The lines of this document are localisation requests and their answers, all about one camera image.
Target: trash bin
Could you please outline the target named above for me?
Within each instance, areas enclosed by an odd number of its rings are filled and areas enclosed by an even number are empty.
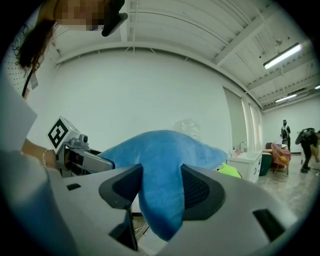
[[[272,163],[272,154],[262,153],[261,168],[260,168],[259,176],[264,176],[267,174],[268,170],[270,169],[271,163]]]

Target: ceiling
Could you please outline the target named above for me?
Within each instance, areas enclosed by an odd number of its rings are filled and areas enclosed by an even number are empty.
[[[264,110],[293,93],[306,99],[318,93],[320,69],[311,43],[274,1],[125,0],[120,12],[129,18],[109,37],[59,25],[51,57],[58,64],[112,48],[173,52],[223,73]],[[295,43],[301,51],[265,70],[263,63]]]

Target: hair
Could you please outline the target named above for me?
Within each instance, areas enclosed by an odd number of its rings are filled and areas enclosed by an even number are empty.
[[[26,36],[18,54],[23,68],[32,68],[33,72],[37,69],[39,59],[53,36],[55,23],[55,20],[44,19]]]

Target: blue plush toy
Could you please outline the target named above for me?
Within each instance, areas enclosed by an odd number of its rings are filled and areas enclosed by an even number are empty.
[[[166,241],[181,227],[185,210],[181,165],[211,170],[227,159],[224,151],[171,130],[142,133],[99,156],[116,168],[142,164],[140,209],[152,231]]]

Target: faucet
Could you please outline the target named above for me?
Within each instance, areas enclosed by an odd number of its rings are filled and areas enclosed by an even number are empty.
[[[241,150],[241,144],[242,144],[242,143],[244,143],[245,146],[247,145],[247,143],[245,143],[244,141],[241,141],[241,142],[240,142],[240,144],[239,144],[240,153],[247,152],[248,149],[247,149],[246,147],[244,148],[244,150]]]

